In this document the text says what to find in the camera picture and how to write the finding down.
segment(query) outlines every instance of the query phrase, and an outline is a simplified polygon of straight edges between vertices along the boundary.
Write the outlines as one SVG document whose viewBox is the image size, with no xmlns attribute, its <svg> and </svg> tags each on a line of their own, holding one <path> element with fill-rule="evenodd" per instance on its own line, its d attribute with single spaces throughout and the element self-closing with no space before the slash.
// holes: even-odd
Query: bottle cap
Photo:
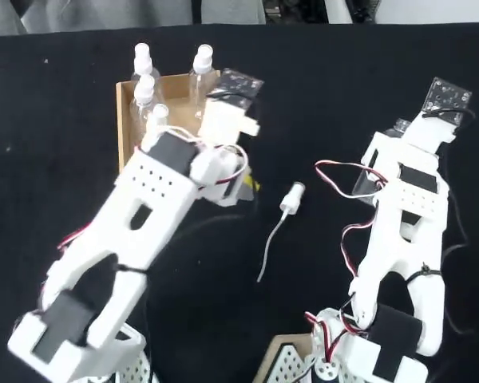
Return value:
<svg viewBox="0 0 479 383">
<path fill-rule="evenodd" d="M 210 45 L 201 45 L 193 59 L 193 70 L 197 74 L 204 74 L 212 69 L 213 48 Z"/>
<path fill-rule="evenodd" d="M 147 119 L 147 130 L 156 129 L 157 126 L 166 125 L 168 107 L 165 104 L 156 104 Z"/>
<path fill-rule="evenodd" d="M 149 45 L 143 42 L 135 45 L 135 60 L 133 60 L 133 67 L 137 74 L 151 74 L 152 60 L 149 52 Z"/>
<path fill-rule="evenodd" d="M 154 77 L 143 74 L 135 87 L 135 100 L 141 104 L 148 104 L 154 97 Z"/>
</svg>

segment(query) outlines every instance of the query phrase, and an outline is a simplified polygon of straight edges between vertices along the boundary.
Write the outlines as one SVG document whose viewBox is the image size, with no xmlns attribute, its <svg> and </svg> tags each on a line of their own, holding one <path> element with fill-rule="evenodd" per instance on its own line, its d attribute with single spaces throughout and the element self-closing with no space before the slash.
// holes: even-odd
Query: black cloth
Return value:
<svg viewBox="0 0 479 383">
<path fill-rule="evenodd" d="M 262 185 L 257 218 L 203 229 L 171 245 L 153 268 L 148 323 L 163 382 L 251 381 L 274 335 L 308 331 L 304 310 L 341 306 L 350 281 L 341 228 L 373 212 L 341 199 L 312 165 L 359 161 L 375 131 L 417 114 L 435 76 L 473 91 L 478 115 L 449 151 L 450 185 L 472 246 L 443 268 L 451 316 L 477 334 L 459 338 L 445 325 L 440 353 L 422 359 L 441 374 L 438 382 L 479 377 L 479 24 L 190 26 L 0 38 L 0 382 L 42 381 L 6 342 L 18 315 L 35 307 L 57 242 L 90 221 L 113 188 L 114 86 L 129 78 L 139 41 L 151 45 L 163 74 L 187 72 L 197 46 L 209 43 L 217 69 L 265 81 L 262 128 L 250 147 Z M 358 172 L 330 175 L 352 188 Z M 302 206 L 275 237 L 257 285 L 279 201 L 296 180 L 307 186 Z M 185 225 L 224 212 L 199 202 Z M 355 263 L 367 239 L 348 239 Z M 459 239 L 451 213 L 445 244 Z M 88 292 L 111 274 L 87 278 Z M 380 299 L 409 309 L 400 278 L 383 282 Z M 142 310 L 131 323 L 143 329 Z"/>
</svg>

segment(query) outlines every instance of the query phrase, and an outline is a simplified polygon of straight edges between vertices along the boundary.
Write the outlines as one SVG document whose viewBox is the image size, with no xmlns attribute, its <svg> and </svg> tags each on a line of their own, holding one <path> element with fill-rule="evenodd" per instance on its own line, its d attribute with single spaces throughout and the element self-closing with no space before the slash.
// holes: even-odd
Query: plastic bottle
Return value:
<svg viewBox="0 0 479 383">
<path fill-rule="evenodd" d="M 216 71 L 212 67 L 213 48 L 209 45 L 201 45 L 193 60 L 193 68 L 190 71 L 190 105 L 195 109 L 195 117 L 202 119 L 206 106 L 206 95 L 213 89 L 218 79 Z"/>
<path fill-rule="evenodd" d="M 157 131 L 158 127 L 168 123 L 168 108 L 165 104 L 156 104 L 147 118 L 147 132 Z"/>
<path fill-rule="evenodd" d="M 149 45 L 141 42 L 135 45 L 135 60 L 133 61 L 133 75 L 131 81 L 138 82 L 141 76 L 148 74 L 154 77 L 158 82 L 160 80 L 160 72 L 152 65 L 151 53 Z"/>
<path fill-rule="evenodd" d="M 139 144 L 144 137 L 148 115 L 154 110 L 158 99 L 155 96 L 155 80 L 148 74 L 142 75 L 135 86 L 134 98 L 129 106 L 133 123 L 133 142 Z"/>
<path fill-rule="evenodd" d="M 141 148 L 148 152 L 158 141 L 161 129 L 168 123 L 168 108 L 165 104 L 156 104 L 147 117 L 146 132 L 142 138 Z"/>
</svg>

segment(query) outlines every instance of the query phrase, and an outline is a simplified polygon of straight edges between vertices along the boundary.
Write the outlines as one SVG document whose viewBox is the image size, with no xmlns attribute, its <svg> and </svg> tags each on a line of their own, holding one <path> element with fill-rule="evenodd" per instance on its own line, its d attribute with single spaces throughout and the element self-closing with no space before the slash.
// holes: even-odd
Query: circuit board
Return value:
<svg viewBox="0 0 479 383">
<path fill-rule="evenodd" d="M 424 105 L 422 106 L 422 111 L 430 112 L 443 108 L 466 109 L 471 97 L 472 92 L 469 90 L 435 77 L 424 101 Z M 442 113 L 438 118 L 455 126 L 460 126 L 463 114 L 464 113 Z"/>
<path fill-rule="evenodd" d="M 264 81 L 233 69 L 224 69 L 216 87 L 208 94 L 208 97 L 248 110 L 263 83 Z"/>
</svg>

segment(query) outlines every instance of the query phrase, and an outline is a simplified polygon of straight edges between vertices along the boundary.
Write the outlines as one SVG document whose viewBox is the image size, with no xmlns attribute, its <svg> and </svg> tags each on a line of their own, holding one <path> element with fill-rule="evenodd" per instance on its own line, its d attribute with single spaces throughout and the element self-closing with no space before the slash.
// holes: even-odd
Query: yellow label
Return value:
<svg viewBox="0 0 479 383">
<path fill-rule="evenodd" d="M 257 182 L 256 180 L 254 180 L 250 175 L 246 176 L 245 177 L 245 181 L 244 183 L 246 185 L 248 185 L 248 187 L 250 188 L 254 188 L 254 185 L 255 185 L 255 190 L 258 192 L 259 189 L 261 188 L 261 184 L 259 182 Z"/>
</svg>

